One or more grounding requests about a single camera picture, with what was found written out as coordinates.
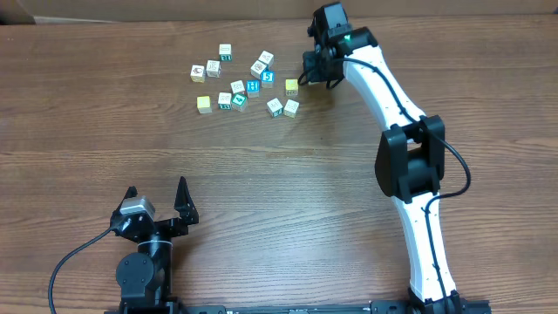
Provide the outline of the yellow G block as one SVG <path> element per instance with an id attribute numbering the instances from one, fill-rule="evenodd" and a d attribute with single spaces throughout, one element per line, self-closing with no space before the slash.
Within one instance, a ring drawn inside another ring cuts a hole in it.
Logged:
<path id="1" fill-rule="evenodd" d="M 293 78 L 288 78 L 285 80 L 285 94 L 287 96 L 297 96 L 298 95 L 298 80 Z"/>

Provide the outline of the white block number 3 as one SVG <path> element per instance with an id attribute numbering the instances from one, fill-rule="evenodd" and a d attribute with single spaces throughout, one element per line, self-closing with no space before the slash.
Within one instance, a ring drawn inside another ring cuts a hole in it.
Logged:
<path id="1" fill-rule="evenodd" d="M 267 110 L 270 113 L 271 117 L 274 118 L 282 115 L 283 105 L 278 98 L 274 98 L 267 102 Z"/>

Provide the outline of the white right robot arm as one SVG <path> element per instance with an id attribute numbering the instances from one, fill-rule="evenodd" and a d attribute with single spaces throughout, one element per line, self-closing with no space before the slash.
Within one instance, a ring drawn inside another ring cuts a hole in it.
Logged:
<path id="1" fill-rule="evenodd" d="M 442 119 L 427 116 L 408 98 L 368 28 L 313 25 L 308 33 L 315 48 L 303 54 L 300 83 L 332 89 L 347 80 L 382 132 L 375 175 L 404 228 L 413 300 L 427 312 L 454 312 L 457 289 L 447 265 L 439 203 L 445 198 L 440 191 L 445 153 L 456 151 L 445 139 Z"/>

